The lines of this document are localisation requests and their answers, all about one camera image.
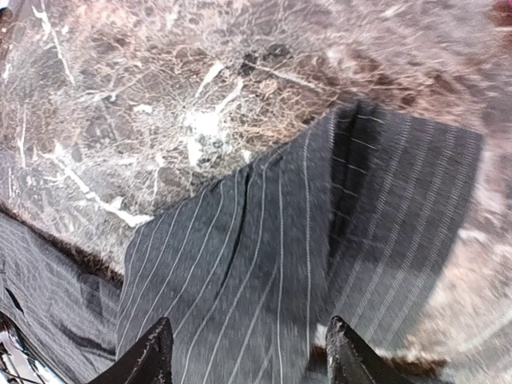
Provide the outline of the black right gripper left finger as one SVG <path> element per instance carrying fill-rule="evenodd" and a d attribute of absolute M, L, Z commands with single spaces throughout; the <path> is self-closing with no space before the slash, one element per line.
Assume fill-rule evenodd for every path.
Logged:
<path fill-rule="evenodd" d="M 90 384 L 171 384 L 173 344 L 170 320 L 161 317 Z"/>

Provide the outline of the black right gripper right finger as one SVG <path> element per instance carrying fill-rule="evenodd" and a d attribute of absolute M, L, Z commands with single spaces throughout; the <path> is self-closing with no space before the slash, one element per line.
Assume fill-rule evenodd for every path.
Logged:
<path fill-rule="evenodd" d="M 389 366 L 339 315 L 326 332 L 328 383 L 412 383 Z"/>

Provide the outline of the black striped garment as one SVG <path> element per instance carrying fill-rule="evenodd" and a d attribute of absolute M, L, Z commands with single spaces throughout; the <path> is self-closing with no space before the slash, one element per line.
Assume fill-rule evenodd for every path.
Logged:
<path fill-rule="evenodd" d="M 357 102 L 139 227 L 122 286 L 1 217 L 1 325 L 90 383 L 153 324 L 172 383 L 328 383 L 341 316 L 399 348 L 450 253 L 483 138 Z"/>

